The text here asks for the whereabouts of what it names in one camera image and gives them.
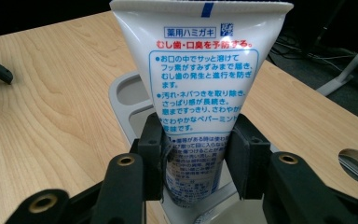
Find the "blue stripe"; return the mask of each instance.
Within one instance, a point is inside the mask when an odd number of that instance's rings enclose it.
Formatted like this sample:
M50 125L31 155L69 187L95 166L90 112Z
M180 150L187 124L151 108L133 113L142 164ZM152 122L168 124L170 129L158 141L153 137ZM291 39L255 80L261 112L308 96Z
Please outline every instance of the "blue stripe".
M211 17L212 8L213 8L213 3L205 3L204 8L202 10L201 17L205 17L205 18Z

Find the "toothpaste tube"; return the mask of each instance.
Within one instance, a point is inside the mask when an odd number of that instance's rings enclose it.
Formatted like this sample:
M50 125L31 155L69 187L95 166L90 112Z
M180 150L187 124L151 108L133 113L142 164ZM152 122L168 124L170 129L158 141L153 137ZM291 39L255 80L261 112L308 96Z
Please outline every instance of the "toothpaste tube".
M177 205L189 207L218 188L230 131L293 5L114 0L110 6L173 145L167 188Z

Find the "metal ring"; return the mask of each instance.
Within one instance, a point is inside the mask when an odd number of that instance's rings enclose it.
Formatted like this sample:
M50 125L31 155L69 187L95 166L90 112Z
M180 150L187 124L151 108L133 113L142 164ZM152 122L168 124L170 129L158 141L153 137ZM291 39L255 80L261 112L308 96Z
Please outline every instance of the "metal ring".
M117 164L120 165L120 166L128 166L128 165L131 165L135 162L135 159L131 156L126 156L126 157L123 157L123 158L120 158L118 161L117 161Z
M294 156L289 155L289 154L282 154L279 156L279 159L280 159L280 161L283 161L284 163L291 164L291 165L298 163L298 159Z
M42 213L47 211L50 207L54 206L54 204L56 204L57 201L58 201L57 196L48 193L37 197L31 203L28 209L31 213Z

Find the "light wood table surface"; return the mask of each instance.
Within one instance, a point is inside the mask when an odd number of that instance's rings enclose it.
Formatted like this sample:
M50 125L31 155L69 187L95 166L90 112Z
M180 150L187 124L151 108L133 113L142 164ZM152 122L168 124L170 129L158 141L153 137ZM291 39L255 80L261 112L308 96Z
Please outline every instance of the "light wood table surface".
M0 223L42 189L74 196L127 152L108 99L136 69L111 12L0 36ZM326 185L358 197L337 154L358 149L358 118L265 62L242 112L278 149L303 157ZM155 205L148 223L163 223Z

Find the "white tube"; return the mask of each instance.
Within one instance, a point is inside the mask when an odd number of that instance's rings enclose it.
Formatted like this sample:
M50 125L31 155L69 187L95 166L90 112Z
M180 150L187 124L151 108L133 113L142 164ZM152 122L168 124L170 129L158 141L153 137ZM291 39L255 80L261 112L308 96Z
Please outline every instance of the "white tube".
M230 131L293 5L114 0L110 6L174 145L168 189L188 207L218 188Z

